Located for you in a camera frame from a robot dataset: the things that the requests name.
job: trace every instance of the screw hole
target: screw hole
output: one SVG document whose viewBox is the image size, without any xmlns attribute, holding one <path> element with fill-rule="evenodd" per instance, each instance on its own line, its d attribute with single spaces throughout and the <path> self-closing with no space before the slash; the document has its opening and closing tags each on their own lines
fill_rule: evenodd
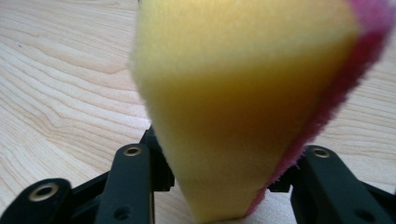
<svg viewBox="0 0 396 224">
<path fill-rule="evenodd" d="M 127 149 L 124 150 L 124 155 L 125 156 L 137 156 L 142 152 L 142 149 L 140 147 L 128 147 Z"/>
<path fill-rule="evenodd" d="M 41 202 L 52 197 L 56 192 L 58 192 L 59 186 L 54 183 L 47 183 L 38 186 L 29 195 L 29 200 L 32 202 Z"/>
<path fill-rule="evenodd" d="M 128 219 L 130 216 L 131 216 L 131 209 L 128 206 L 119 207 L 114 212 L 114 218 L 116 220 L 122 221 Z"/>
<path fill-rule="evenodd" d="M 314 152 L 314 155 L 317 157 L 321 157 L 321 158 L 329 158 L 330 157 L 329 152 L 327 152 L 326 150 L 323 150 L 321 148 L 314 148 L 314 149 L 312 149 L 312 151 Z"/>
<path fill-rule="evenodd" d="M 375 217 L 373 216 L 373 214 L 364 209 L 356 209 L 355 215 L 367 222 L 375 222 Z"/>
</svg>

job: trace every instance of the yellow sponge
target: yellow sponge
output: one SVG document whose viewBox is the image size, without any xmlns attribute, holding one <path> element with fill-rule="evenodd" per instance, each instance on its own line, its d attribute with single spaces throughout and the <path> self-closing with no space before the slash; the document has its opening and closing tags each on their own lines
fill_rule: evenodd
<svg viewBox="0 0 396 224">
<path fill-rule="evenodd" d="M 356 84 L 353 2 L 141 1 L 133 78 L 197 222 L 251 213 Z"/>
</svg>

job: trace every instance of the wood grain surface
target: wood grain surface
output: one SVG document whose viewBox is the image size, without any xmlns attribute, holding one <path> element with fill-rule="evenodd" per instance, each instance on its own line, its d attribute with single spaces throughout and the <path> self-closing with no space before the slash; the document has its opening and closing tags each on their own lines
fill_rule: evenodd
<svg viewBox="0 0 396 224">
<path fill-rule="evenodd" d="M 105 171 L 150 121 L 126 68 L 134 0 L 0 0 L 0 214 L 24 188 Z M 367 78 L 315 140 L 362 181 L 396 186 L 396 33 Z M 178 187 L 156 193 L 157 223 L 192 223 Z M 269 193 L 251 217 L 295 223 L 289 194 Z"/>
</svg>

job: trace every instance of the sponge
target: sponge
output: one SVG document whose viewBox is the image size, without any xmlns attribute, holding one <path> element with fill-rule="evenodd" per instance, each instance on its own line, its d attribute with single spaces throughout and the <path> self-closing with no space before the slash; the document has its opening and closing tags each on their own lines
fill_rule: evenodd
<svg viewBox="0 0 396 224">
<path fill-rule="evenodd" d="M 131 70 L 196 222 L 249 215 L 375 61 L 386 0 L 144 0 Z"/>
</svg>

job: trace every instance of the pink sponge edge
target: pink sponge edge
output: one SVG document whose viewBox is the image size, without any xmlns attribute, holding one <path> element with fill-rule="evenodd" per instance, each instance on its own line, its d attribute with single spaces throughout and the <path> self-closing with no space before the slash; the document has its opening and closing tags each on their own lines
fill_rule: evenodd
<svg viewBox="0 0 396 224">
<path fill-rule="evenodd" d="M 299 136 L 291 143 L 283 155 L 272 177 L 259 190 L 257 197 L 246 211 L 252 214 L 264 198 L 265 190 L 302 155 L 304 144 L 312 141 L 324 126 L 332 119 L 339 106 L 347 99 L 347 94 L 358 86 L 360 78 L 376 60 L 385 47 L 387 37 L 392 29 L 395 8 L 389 0 L 347 0 L 353 8 L 362 27 L 361 35 L 351 51 L 345 66 L 341 69 L 329 90 L 318 105 L 311 119 L 305 124 Z"/>
</svg>

